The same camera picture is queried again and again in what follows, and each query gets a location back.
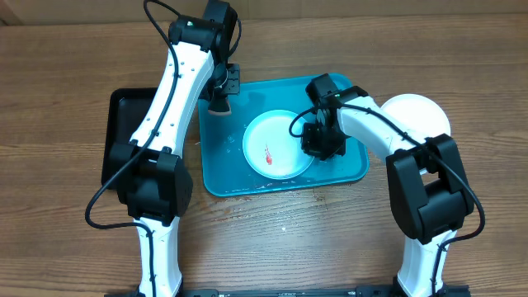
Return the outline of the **light blue plate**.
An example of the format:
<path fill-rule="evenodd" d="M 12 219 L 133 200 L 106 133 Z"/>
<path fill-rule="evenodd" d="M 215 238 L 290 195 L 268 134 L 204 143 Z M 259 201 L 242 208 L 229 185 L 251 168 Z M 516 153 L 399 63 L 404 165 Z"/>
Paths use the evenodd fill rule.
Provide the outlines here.
<path fill-rule="evenodd" d="M 290 134 L 298 114 L 273 110 L 257 116 L 243 135 L 243 154 L 249 166 L 261 176 L 286 180 L 305 172 L 314 157 L 301 148 L 300 138 Z"/>

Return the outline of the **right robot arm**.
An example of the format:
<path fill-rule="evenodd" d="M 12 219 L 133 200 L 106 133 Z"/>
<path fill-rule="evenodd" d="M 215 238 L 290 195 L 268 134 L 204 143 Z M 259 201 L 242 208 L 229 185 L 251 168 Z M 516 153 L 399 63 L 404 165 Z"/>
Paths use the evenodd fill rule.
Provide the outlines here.
<path fill-rule="evenodd" d="M 445 112 L 412 93 L 378 106 L 364 89 L 341 89 L 327 73 L 313 78 L 305 91 L 316 120 L 298 135 L 304 153 L 326 160 L 344 155 L 349 138 L 364 144 L 384 161 L 391 212 L 405 236 L 394 283 L 357 288 L 356 295 L 468 296 L 468 286 L 442 280 L 449 246 L 474 210 Z"/>

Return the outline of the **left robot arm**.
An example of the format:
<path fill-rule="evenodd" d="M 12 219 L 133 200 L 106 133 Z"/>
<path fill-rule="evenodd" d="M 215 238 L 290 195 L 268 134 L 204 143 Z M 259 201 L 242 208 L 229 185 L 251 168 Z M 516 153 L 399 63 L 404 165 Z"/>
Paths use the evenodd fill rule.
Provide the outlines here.
<path fill-rule="evenodd" d="M 142 272 L 133 296 L 181 292 L 178 225 L 193 187 L 183 160 L 186 132 L 200 99 L 211 114 L 230 114 L 240 70 L 229 58 L 241 34 L 238 14 L 225 1 L 209 1 L 200 18 L 178 15 L 160 33 L 167 62 L 146 115 L 127 142 L 115 141 L 106 151 L 101 188 L 116 190 L 139 235 Z"/>

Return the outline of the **white plate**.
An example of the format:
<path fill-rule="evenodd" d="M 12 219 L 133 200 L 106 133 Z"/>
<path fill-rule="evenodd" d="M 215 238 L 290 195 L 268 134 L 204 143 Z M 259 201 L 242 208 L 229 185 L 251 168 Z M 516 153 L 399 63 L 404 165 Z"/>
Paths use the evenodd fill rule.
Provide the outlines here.
<path fill-rule="evenodd" d="M 412 93 L 397 95 L 388 99 L 381 109 L 395 120 L 426 136 L 451 135 L 446 113 L 425 96 Z"/>

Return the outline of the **pink green sponge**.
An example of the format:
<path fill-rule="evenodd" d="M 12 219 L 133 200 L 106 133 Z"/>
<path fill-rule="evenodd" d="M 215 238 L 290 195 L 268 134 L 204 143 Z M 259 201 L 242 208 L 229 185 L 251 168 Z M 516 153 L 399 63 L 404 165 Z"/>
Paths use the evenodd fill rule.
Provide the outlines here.
<path fill-rule="evenodd" d="M 232 114 L 227 97 L 215 97 L 210 100 L 208 112 L 213 116 L 229 116 Z"/>

